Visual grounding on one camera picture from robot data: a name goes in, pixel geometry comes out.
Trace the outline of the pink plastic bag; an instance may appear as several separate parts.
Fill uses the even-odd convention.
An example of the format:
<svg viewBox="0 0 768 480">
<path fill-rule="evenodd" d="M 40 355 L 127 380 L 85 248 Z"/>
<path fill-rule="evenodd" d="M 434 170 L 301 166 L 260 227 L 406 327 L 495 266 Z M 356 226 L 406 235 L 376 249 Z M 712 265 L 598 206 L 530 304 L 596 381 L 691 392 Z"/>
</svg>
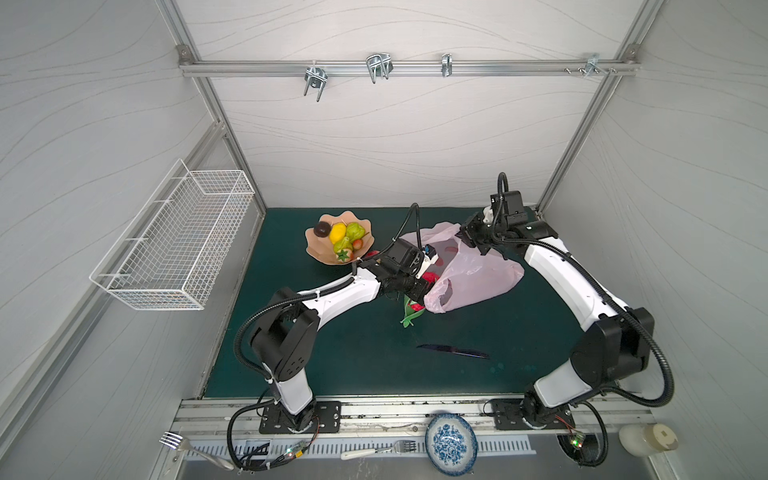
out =
<svg viewBox="0 0 768 480">
<path fill-rule="evenodd" d="M 434 247 L 436 263 L 426 270 L 437 276 L 419 305 L 434 314 L 443 314 L 502 295 L 524 276 L 523 267 L 495 250 L 483 255 L 464 244 L 457 234 L 460 225 L 440 222 L 420 230 L 422 242 Z"/>
</svg>

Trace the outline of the red dragon fruit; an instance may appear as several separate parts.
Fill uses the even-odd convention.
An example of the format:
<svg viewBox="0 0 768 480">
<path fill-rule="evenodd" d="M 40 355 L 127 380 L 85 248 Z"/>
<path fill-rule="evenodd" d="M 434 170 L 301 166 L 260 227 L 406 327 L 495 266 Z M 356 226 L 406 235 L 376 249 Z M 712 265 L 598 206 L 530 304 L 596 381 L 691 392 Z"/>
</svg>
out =
<svg viewBox="0 0 768 480">
<path fill-rule="evenodd" d="M 427 281 L 429 286 L 433 286 L 438 280 L 439 276 L 432 272 L 426 272 L 423 278 Z M 425 312 L 425 306 L 411 300 L 408 297 L 404 298 L 404 317 L 401 320 L 401 325 L 404 328 L 409 328 L 413 325 L 416 318 L 423 315 Z"/>
</svg>

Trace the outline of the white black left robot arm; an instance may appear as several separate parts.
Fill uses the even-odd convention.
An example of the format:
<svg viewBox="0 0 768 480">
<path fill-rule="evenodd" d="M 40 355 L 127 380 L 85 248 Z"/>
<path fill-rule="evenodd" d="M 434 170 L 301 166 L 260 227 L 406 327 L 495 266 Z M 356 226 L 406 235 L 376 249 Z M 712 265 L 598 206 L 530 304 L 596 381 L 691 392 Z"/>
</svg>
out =
<svg viewBox="0 0 768 480">
<path fill-rule="evenodd" d="M 424 278 L 438 259 L 431 245 L 414 245 L 398 239 L 385 251 L 352 263 L 352 272 L 314 290 L 276 292 L 270 303 L 246 322 L 248 345 L 255 366 L 273 394 L 281 412 L 300 429 L 316 404 L 306 376 L 320 330 L 343 313 L 386 293 L 401 293 L 421 303 L 431 289 Z"/>
</svg>

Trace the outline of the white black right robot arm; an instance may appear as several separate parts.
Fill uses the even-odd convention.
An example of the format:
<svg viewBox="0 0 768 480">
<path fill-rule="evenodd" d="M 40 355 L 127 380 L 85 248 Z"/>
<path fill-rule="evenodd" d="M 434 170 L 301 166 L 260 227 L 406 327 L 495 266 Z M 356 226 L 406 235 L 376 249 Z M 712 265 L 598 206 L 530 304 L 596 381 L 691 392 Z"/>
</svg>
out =
<svg viewBox="0 0 768 480">
<path fill-rule="evenodd" d="M 477 214 L 460 227 L 457 236 L 483 255 L 492 250 L 516 250 L 566 303 L 583 331 L 568 359 L 525 393 L 520 416 L 529 426 L 541 429 L 569 406 L 606 392 L 647 407 L 669 401 L 674 381 L 653 340 L 653 316 L 644 308 L 633 309 L 616 299 L 575 259 L 546 222 L 513 224 Z M 619 387 L 620 380 L 644 371 L 651 358 L 656 358 L 662 369 L 660 396 L 643 398 Z"/>
</svg>

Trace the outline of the red strawberry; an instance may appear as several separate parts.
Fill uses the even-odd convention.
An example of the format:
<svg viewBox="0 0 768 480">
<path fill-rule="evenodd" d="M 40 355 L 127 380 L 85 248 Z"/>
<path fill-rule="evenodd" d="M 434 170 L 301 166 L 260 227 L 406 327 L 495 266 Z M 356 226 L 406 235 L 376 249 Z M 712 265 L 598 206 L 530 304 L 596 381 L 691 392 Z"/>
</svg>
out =
<svg viewBox="0 0 768 480">
<path fill-rule="evenodd" d="M 336 253 L 336 259 L 341 264 L 346 264 L 352 261 L 354 252 L 351 249 L 342 249 Z"/>
</svg>

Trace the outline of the green pear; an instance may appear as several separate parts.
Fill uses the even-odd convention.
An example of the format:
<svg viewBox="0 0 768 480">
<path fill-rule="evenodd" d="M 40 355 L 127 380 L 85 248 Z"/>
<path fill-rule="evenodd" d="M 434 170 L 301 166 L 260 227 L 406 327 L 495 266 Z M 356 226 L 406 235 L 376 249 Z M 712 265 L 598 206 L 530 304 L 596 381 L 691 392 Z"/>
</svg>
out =
<svg viewBox="0 0 768 480">
<path fill-rule="evenodd" d="M 367 234 L 367 231 L 363 228 L 363 226 L 357 222 L 348 223 L 346 225 L 346 236 L 341 241 L 333 245 L 335 253 L 342 249 L 353 249 L 352 242 L 357 239 L 362 239 Z"/>
</svg>

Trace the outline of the yellow lemon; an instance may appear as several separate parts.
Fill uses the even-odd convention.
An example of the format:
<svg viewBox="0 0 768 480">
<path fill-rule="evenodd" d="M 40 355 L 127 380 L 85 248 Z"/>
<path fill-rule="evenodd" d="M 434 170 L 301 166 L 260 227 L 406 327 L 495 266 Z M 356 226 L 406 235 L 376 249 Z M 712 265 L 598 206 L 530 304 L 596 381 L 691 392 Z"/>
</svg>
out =
<svg viewBox="0 0 768 480">
<path fill-rule="evenodd" d="M 343 222 L 335 223 L 331 227 L 328 239 L 332 245 L 335 245 L 346 236 L 346 232 L 347 232 L 347 225 L 345 223 Z"/>
</svg>

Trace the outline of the beige scalloped fruit bowl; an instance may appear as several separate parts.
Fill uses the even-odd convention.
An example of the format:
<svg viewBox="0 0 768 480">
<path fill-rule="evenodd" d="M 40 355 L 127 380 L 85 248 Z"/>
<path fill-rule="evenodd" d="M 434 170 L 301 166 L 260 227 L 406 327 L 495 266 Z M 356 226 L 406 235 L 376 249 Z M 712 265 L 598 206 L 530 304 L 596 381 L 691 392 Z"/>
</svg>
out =
<svg viewBox="0 0 768 480">
<path fill-rule="evenodd" d="M 333 216 L 324 214 L 305 231 L 306 252 L 325 265 L 349 264 L 362 259 L 372 248 L 372 223 L 345 211 Z"/>
</svg>

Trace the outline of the dark purple plum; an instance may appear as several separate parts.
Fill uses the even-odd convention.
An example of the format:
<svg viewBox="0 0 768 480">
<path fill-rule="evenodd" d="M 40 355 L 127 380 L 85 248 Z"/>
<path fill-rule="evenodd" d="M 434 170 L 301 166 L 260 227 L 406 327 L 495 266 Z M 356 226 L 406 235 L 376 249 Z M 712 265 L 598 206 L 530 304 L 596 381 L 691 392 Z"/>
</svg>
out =
<svg viewBox="0 0 768 480">
<path fill-rule="evenodd" d="M 327 238 L 332 231 L 332 225 L 326 221 L 319 221 L 313 227 L 313 233 L 318 238 Z"/>
</svg>

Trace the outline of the dark purple knife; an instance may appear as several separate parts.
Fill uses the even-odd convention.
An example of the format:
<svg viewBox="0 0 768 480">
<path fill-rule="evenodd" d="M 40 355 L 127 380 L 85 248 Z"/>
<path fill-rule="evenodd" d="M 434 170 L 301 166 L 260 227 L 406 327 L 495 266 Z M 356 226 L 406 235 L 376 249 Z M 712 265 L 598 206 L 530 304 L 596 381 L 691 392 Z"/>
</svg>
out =
<svg viewBox="0 0 768 480">
<path fill-rule="evenodd" d="M 447 353 L 451 355 L 463 356 L 468 358 L 489 360 L 490 355 L 481 351 L 472 349 L 462 349 L 455 346 L 443 345 L 443 344 L 421 344 L 417 346 L 417 349 L 430 350 L 435 352 Z"/>
</svg>

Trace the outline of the small metal hook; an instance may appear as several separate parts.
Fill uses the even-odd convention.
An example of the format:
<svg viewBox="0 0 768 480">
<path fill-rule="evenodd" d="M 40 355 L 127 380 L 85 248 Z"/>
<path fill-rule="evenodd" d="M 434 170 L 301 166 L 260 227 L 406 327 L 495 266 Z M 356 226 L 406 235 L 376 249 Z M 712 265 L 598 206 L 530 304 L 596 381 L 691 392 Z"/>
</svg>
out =
<svg viewBox="0 0 768 480">
<path fill-rule="evenodd" d="M 452 75 L 453 71 L 453 57 L 450 53 L 445 53 L 441 57 L 441 75 L 443 78 L 448 78 Z"/>
</svg>

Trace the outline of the blue white patterned plate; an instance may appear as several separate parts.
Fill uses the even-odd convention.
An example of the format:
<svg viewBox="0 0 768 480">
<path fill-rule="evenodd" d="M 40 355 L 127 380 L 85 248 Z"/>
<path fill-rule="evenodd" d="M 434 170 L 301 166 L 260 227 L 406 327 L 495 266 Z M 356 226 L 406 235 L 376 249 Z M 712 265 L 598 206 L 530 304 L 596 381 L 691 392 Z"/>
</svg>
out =
<svg viewBox="0 0 768 480">
<path fill-rule="evenodd" d="M 439 414 L 430 421 L 424 443 L 431 463 L 438 471 L 452 477 L 469 473 L 479 451 L 470 424 L 452 413 Z"/>
</svg>

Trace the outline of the metal hook clamp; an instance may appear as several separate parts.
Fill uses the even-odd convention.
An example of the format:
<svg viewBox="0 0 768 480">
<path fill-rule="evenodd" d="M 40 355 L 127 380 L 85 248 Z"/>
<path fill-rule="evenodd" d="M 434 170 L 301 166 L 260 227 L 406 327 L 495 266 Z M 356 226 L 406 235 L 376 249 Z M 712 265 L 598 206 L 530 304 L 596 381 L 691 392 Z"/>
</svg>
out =
<svg viewBox="0 0 768 480">
<path fill-rule="evenodd" d="M 389 53 L 375 53 L 366 58 L 365 65 L 373 84 L 379 78 L 388 80 L 393 70 L 392 57 Z"/>
</svg>

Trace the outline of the metal u-bolt clamp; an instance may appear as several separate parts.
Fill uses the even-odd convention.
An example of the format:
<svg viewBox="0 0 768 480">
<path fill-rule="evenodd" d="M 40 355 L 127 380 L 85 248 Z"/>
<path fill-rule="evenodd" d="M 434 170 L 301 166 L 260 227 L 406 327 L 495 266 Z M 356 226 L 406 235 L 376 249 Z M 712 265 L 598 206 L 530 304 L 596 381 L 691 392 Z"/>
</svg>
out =
<svg viewBox="0 0 768 480">
<path fill-rule="evenodd" d="M 315 100 L 319 102 L 328 82 L 328 75 L 326 71 L 316 65 L 310 66 L 305 71 L 304 80 L 305 87 L 303 95 L 307 96 L 310 90 L 315 90 Z"/>
</svg>

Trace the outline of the white cylindrical cup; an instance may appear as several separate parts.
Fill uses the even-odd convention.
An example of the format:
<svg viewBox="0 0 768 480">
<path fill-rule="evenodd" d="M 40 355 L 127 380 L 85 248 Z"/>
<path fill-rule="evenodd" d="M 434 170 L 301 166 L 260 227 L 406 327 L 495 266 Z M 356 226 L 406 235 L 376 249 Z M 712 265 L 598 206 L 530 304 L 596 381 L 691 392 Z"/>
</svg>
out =
<svg viewBox="0 0 768 480">
<path fill-rule="evenodd" d="M 635 457 L 649 457 L 679 447 L 676 433 L 666 424 L 632 424 L 619 430 L 622 447 Z"/>
</svg>

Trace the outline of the silver fork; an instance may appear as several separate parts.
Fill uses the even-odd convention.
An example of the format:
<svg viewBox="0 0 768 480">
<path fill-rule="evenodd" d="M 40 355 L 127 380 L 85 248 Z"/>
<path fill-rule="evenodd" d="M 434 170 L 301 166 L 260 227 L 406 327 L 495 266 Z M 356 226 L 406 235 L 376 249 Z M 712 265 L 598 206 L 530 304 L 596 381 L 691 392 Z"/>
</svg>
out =
<svg viewBox="0 0 768 480">
<path fill-rule="evenodd" d="M 198 455 L 213 465 L 216 465 L 218 468 L 227 471 L 234 471 L 236 469 L 236 466 L 232 461 L 220 456 L 208 454 L 194 447 L 191 441 L 181 434 L 166 431 L 161 435 L 159 443 L 171 450 L 192 452 L 193 454 Z"/>
</svg>

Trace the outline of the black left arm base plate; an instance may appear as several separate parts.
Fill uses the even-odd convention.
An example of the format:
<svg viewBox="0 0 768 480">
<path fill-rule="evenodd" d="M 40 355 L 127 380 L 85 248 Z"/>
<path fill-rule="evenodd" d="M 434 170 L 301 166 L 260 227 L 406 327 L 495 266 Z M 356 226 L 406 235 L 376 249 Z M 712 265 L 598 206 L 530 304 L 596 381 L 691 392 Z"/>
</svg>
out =
<svg viewBox="0 0 768 480">
<path fill-rule="evenodd" d="M 339 401 L 313 400 L 298 414 L 289 413 L 281 403 L 269 405 L 264 409 L 259 433 L 338 433 L 341 410 L 342 404 Z"/>
</svg>

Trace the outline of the white handled fork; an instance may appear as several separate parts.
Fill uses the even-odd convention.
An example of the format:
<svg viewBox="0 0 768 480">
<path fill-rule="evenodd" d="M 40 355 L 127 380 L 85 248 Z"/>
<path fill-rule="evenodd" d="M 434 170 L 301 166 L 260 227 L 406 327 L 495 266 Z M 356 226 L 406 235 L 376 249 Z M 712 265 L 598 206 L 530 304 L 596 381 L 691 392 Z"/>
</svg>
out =
<svg viewBox="0 0 768 480">
<path fill-rule="evenodd" d="M 340 455 L 340 459 L 342 461 L 348 461 L 348 460 L 363 458 L 363 457 L 372 456 L 372 455 L 381 454 L 381 453 L 403 454 L 403 453 L 413 453 L 416 450 L 417 450 L 417 443 L 415 441 L 397 440 L 389 446 L 343 452 Z"/>
</svg>

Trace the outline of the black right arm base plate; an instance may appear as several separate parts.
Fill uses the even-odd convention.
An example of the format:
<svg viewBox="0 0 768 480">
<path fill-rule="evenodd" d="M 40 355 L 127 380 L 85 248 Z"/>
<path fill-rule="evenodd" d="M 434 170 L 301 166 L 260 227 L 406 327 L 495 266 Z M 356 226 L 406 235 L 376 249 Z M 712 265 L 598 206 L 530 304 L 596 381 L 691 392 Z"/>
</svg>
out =
<svg viewBox="0 0 768 480">
<path fill-rule="evenodd" d="M 566 429 L 573 424 L 568 405 L 547 407 L 535 396 L 495 398 L 489 405 L 489 415 L 500 431 Z"/>
</svg>

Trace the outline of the metal bracket with screws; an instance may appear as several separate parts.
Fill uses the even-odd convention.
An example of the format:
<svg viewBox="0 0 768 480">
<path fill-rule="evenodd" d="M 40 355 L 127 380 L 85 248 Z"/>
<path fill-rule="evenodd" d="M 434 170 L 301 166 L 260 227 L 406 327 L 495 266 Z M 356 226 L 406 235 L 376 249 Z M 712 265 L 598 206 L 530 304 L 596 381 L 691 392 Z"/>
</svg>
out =
<svg viewBox="0 0 768 480">
<path fill-rule="evenodd" d="M 602 66 L 598 54 L 591 55 L 582 66 L 575 69 L 565 68 L 564 72 L 570 76 L 580 76 L 582 78 L 590 76 L 609 77 L 618 74 L 616 68 Z"/>
</svg>

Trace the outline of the aluminium cross rail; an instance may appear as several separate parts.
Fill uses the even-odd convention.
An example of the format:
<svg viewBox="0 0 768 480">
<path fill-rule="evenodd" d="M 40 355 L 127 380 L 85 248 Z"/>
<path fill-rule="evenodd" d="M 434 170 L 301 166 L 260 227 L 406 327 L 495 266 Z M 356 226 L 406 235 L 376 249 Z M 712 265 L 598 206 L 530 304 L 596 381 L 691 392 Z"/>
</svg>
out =
<svg viewBox="0 0 768 480">
<path fill-rule="evenodd" d="M 600 63 L 604 67 L 616 68 L 618 74 L 613 76 L 634 75 L 641 68 L 641 64 L 636 58 L 636 53 L 637 49 L 631 48 L 627 54 L 618 59 L 600 57 Z M 578 68 L 590 56 L 565 60 L 467 60 L 452 55 L 453 71 L 450 77 L 570 76 L 564 72 L 564 69 Z M 427 60 L 403 60 L 392 57 L 393 70 L 389 78 L 443 78 L 441 75 L 441 57 L 442 55 Z M 326 71 L 328 78 L 370 78 L 365 61 L 366 59 L 203 61 L 194 60 L 190 55 L 181 54 L 179 56 L 179 68 L 186 77 L 299 78 L 305 76 L 305 71 L 308 67 L 316 65 Z"/>
</svg>

